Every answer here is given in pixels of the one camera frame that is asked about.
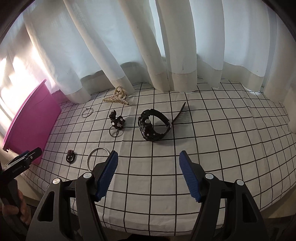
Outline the left hand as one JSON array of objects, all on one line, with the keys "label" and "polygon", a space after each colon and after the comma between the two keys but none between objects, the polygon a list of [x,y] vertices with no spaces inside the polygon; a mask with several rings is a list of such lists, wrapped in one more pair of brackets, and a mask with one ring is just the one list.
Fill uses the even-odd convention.
[{"label": "left hand", "polygon": [[27,206],[23,193],[18,189],[18,198],[21,202],[21,207],[17,208],[16,206],[10,205],[10,204],[1,204],[1,212],[4,220],[8,225],[14,225],[14,222],[12,220],[12,216],[21,213],[20,220],[25,224],[25,225],[30,225],[32,216],[31,216],[31,210]]}]

